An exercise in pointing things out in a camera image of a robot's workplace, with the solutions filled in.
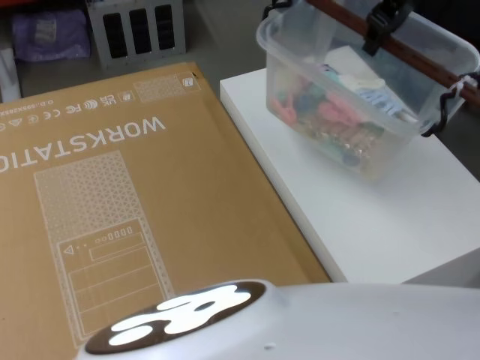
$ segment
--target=white robot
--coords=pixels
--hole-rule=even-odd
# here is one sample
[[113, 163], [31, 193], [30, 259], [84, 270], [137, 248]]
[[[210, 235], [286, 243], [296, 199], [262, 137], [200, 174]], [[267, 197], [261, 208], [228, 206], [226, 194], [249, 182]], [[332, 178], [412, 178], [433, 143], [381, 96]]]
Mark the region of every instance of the white robot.
[[77, 360], [480, 359], [480, 291], [221, 283], [135, 313]]

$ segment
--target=brown cardboard box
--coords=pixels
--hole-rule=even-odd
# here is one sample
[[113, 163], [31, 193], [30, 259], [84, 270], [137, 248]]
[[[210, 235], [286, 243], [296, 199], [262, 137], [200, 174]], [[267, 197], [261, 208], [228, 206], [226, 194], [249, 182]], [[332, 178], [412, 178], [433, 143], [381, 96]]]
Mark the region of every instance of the brown cardboard box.
[[220, 281], [327, 281], [194, 64], [0, 106], [2, 359]]

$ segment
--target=white shelf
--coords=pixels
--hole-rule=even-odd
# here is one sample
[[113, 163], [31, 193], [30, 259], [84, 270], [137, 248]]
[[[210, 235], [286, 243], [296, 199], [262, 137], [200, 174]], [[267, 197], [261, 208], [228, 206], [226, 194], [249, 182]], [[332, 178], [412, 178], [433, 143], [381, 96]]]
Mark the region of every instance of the white shelf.
[[222, 80], [220, 98], [332, 280], [463, 286], [480, 275], [480, 185], [436, 137], [414, 139], [368, 184], [266, 109], [265, 69]]
[[17, 68], [14, 51], [11, 48], [0, 48], [0, 102], [9, 103], [20, 99]]

